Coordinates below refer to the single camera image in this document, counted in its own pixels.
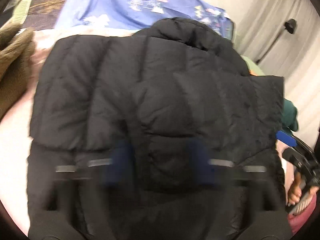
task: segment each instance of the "brown furry fabric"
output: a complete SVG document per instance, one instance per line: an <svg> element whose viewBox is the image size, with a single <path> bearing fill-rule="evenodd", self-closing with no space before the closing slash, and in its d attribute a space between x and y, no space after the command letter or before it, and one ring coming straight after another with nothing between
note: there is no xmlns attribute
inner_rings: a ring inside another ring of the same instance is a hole
<svg viewBox="0 0 320 240"><path fill-rule="evenodd" d="M8 24L0 29L0 120L27 88L34 31L27 28L15 36L20 27Z"/></svg>

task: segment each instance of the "pink bedsheet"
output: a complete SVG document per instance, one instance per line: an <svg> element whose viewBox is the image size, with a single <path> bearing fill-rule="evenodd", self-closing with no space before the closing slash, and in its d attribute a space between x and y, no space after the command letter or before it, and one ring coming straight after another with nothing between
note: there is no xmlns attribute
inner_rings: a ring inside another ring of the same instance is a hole
<svg viewBox="0 0 320 240"><path fill-rule="evenodd" d="M68 30L35 32L36 51L31 57L32 75L29 79L28 89L0 122L0 200L13 221L26 235L30 227L26 194L27 157L32 141L29 137L29 122L39 72L54 43L58 39L75 34L123 37L132 35L132 32L110 28L93 29L88 26L77 26ZM288 146L282 142L277 143L280 157L286 147ZM293 166L286 163L284 168L286 171L285 187L288 191L293 181Z"/></svg>

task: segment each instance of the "white curtain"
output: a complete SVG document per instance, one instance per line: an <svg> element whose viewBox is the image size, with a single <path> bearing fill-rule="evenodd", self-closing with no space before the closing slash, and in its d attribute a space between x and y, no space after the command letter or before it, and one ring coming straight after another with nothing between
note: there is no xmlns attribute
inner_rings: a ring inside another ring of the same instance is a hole
<svg viewBox="0 0 320 240"><path fill-rule="evenodd" d="M320 17L310 0L254 0L236 30L235 49L258 60L290 18L298 23L295 34L285 31L259 67L285 77L285 97L298 108L297 136L313 147L320 124Z"/></svg>
<svg viewBox="0 0 320 240"><path fill-rule="evenodd" d="M256 61L290 18L298 22L296 33L284 32L260 63L266 74L289 78L320 30L320 17L310 0L255 0L237 28L236 50Z"/></svg>

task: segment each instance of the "finger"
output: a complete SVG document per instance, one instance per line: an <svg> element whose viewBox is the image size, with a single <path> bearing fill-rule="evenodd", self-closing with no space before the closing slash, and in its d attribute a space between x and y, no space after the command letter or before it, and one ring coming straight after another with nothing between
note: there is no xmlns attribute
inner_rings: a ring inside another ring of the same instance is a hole
<svg viewBox="0 0 320 240"><path fill-rule="evenodd" d="M289 202L291 205L295 205L295 204L296 204L292 199L289 199L288 202Z"/></svg>
<svg viewBox="0 0 320 240"><path fill-rule="evenodd" d="M319 190L319 187L311 187L310 189L310 195L315 195L317 191Z"/></svg>
<svg viewBox="0 0 320 240"><path fill-rule="evenodd" d="M295 175L294 175L294 184L299 186L300 183L302 181L302 178L301 178L301 173L300 172L297 172Z"/></svg>
<svg viewBox="0 0 320 240"><path fill-rule="evenodd" d="M290 199L291 199L292 201L294 201L295 203L298 203L298 202L300 201L300 198L299 198L298 196L294 195L294 194L292 194L292 195L290 196Z"/></svg>
<svg viewBox="0 0 320 240"><path fill-rule="evenodd" d="M301 195L302 195L301 188L295 187L293 190L293 194L296 195L297 197L301 197Z"/></svg>

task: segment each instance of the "dark green fabric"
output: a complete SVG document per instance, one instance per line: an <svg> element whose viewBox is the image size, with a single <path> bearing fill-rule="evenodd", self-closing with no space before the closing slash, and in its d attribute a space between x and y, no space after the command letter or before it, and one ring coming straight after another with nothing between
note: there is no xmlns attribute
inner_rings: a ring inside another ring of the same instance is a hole
<svg viewBox="0 0 320 240"><path fill-rule="evenodd" d="M284 99L283 109L282 109L282 130L292 135L292 131L296 132L299 129L297 121L298 110L293 105L293 103L287 99Z"/></svg>

